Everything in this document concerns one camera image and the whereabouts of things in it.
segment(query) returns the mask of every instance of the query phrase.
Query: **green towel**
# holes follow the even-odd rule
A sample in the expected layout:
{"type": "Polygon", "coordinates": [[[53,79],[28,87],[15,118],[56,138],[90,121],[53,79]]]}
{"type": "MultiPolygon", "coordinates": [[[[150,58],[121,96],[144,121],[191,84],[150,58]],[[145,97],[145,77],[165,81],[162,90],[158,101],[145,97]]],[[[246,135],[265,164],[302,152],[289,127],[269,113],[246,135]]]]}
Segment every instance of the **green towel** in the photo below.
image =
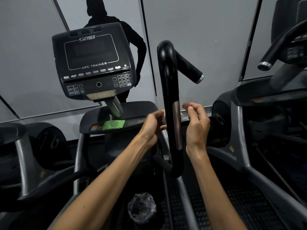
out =
{"type": "Polygon", "coordinates": [[[112,130],[122,128],[126,120],[110,120],[103,125],[103,130],[112,130]]]}

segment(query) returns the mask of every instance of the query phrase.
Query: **cybex logo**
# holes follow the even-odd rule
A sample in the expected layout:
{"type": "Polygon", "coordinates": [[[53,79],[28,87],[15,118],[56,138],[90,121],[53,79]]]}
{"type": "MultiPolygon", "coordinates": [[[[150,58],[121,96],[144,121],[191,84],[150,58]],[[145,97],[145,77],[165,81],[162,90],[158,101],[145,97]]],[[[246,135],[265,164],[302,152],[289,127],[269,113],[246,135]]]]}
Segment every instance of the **cybex logo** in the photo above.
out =
{"type": "Polygon", "coordinates": [[[94,38],[95,38],[95,35],[86,36],[86,37],[80,38],[79,41],[90,40],[90,39],[94,39],[94,38]]]}

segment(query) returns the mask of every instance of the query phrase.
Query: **black rubber mat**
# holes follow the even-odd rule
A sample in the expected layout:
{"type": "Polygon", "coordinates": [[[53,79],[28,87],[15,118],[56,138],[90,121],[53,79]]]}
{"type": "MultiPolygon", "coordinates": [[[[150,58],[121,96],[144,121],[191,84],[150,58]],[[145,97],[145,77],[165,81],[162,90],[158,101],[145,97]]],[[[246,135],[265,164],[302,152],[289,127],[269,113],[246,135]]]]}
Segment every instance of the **black rubber mat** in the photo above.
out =
{"type": "MultiPolygon", "coordinates": [[[[184,152],[185,170],[182,175],[199,229],[211,229],[205,205],[197,183],[192,164],[184,152]]],[[[285,229],[267,199],[261,191],[234,168],[215,157],[210,157],[211,164],[231,203],[250,230],[285,229]]],[[[171,209],[176,230],[188,229],[179,197],[177,181],[168,178],[171,209]]]]}

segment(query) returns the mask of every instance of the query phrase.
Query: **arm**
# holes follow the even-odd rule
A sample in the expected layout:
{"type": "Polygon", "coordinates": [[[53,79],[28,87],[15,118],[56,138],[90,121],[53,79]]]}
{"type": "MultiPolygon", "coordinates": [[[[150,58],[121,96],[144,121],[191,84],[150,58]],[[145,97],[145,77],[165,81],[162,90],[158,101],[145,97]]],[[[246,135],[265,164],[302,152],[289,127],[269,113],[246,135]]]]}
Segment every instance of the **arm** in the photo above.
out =
{"type": "Polygon", "coordinates": [[[98,230],[102,227],[143,155],[157,142],[163,111],[147,116],[139,134],[114,162],[65,210],[53,230],[98,230]]]}
{"type": "Polygon", "coordinates": [[[210,119],[200,104],[183,104],[189,113],[187,154],[196,173],[198,184],[213,230],[247,230],[217,178],[208,154],[206,141],[210,119]]]}
{"type": "Polygon", "coordinates": [[[136,33],[136,31],[133,30],[131,26],[129,26],[128,23],[121,21],[121,25],[122,25],[122,28],[124,29],[128,42],[132,43],[134,46],[138,48],[138,63],[135,69],[136,74],[137,74],[137,83],[135,85],[136,87],[141,78],[140,74],[141,74],[141,70],[144,64],[147,48],[146,48],[146,44],[143,38],[140,37],[140,35],[136,33]]]}

